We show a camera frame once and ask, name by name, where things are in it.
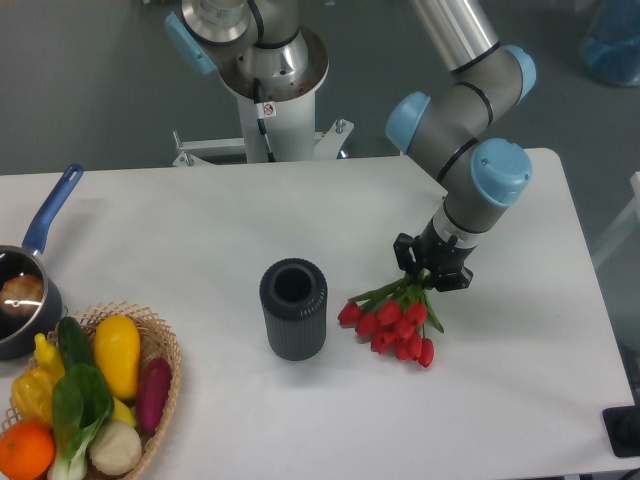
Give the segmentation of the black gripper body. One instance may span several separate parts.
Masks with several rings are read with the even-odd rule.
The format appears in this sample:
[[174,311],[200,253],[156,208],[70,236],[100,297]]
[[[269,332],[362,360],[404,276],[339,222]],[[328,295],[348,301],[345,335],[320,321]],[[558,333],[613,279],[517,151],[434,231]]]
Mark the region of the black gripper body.
[[471,280],[473,272],[465,266],[475,247],[461,247],[457,236],[444,240],[429,222],[414,239],[413,249],[421,268],[426,268],[435,280]]

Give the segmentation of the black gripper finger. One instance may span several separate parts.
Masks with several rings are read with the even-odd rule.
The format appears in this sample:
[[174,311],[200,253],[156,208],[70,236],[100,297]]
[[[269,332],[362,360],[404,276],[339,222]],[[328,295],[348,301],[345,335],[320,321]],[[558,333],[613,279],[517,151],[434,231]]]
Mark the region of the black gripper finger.
[[473,272],[465,266],[449,271],[430,272],[424,280],[424,287],[438,292],[450,292],[469,287]]
[[419,237],[399,233],[393,243],[398,268],[411,278],[417,278],[423,269],[423,255]]

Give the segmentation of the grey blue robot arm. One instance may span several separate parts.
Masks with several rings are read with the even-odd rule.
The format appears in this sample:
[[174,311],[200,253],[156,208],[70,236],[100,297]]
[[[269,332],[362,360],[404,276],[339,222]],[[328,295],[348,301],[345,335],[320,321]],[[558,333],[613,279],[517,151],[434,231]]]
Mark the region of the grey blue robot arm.
[[[438,98],[404,98],[385,132],[446,194],[423,232],[400,236],[394,250],[403,271],[427,271],[431,288],[452,291],[470,284],[467,257],[530,180],[526,152],[483,133],[529,93],[536,68],[522,49],[499,41],[475,1],[413,7],[454,84]],[[185,1],[165,30],[185,62],[218,73],[235,95],[249,162],[313,157],[315,93],[328,55],[301,25],[296,2]]]

